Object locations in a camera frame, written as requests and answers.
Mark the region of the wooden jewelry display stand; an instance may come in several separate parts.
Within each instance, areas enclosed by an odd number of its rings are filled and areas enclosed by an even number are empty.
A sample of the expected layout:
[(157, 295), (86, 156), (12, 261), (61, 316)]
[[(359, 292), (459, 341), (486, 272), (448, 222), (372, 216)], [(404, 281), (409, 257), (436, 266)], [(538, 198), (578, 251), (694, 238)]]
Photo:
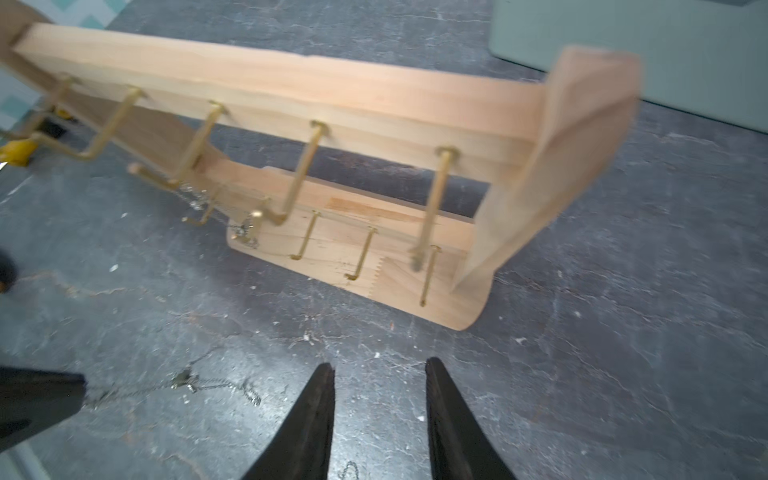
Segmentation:
[(454, 330), (610, 163), (643, 77), (578, 46), (524, 83), (61, 26), (18, 1), (1, 63), (94, 129), (74, 159), (115, 143), (223, 213), (231, 248)]

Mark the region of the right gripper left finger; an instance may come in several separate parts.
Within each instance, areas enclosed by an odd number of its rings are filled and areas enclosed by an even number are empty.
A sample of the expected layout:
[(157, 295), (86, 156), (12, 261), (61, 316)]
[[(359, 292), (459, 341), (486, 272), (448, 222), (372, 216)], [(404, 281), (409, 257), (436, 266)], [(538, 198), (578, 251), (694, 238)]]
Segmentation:
[(335, 370), (319, 365), (245, 479), (328, 478), (335, 419)]

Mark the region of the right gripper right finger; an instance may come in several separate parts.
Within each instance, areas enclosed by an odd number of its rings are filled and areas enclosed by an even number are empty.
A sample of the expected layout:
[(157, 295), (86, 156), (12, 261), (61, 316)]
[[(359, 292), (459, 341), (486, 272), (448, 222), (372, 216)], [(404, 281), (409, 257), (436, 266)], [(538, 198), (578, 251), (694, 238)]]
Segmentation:
[(426, 361), (426, 407), (434, 479), (513, 479), (443, 362)]

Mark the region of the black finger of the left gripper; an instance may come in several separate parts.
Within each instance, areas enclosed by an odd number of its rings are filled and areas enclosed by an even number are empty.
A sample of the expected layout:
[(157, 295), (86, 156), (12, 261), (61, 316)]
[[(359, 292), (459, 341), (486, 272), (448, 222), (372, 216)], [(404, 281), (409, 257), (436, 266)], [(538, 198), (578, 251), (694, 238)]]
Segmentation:
[(84, 375), (1, 367), (1, 452), (77, 414), (83, 407)]

